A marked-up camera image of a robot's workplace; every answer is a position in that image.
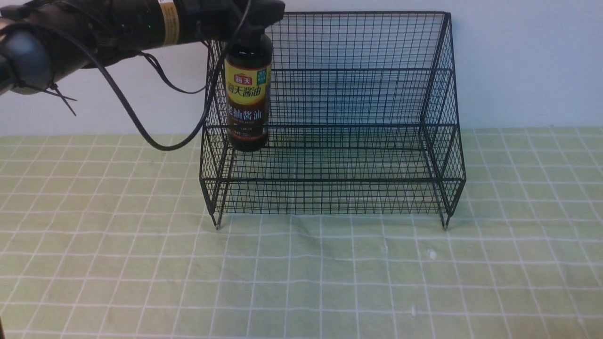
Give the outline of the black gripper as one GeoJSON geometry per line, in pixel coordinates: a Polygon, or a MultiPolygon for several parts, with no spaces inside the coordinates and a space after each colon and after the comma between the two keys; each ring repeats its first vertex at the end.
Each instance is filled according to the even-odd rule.
{"type": "Polygon", "coordinates": [[[224,41],[253,46],[266,29],[284,18],[282,0],[176,0],[177,44],[224,41]]]}

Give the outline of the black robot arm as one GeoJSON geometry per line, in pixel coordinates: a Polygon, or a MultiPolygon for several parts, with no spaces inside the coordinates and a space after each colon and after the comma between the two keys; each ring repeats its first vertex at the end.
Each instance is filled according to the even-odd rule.
{"type": "Polygon", "coordinates": [[[281,0],[31,0],[1,6],[1,92],[33,95],[80,69],[204,40],[249,43],[283,19],[281,0]]]}

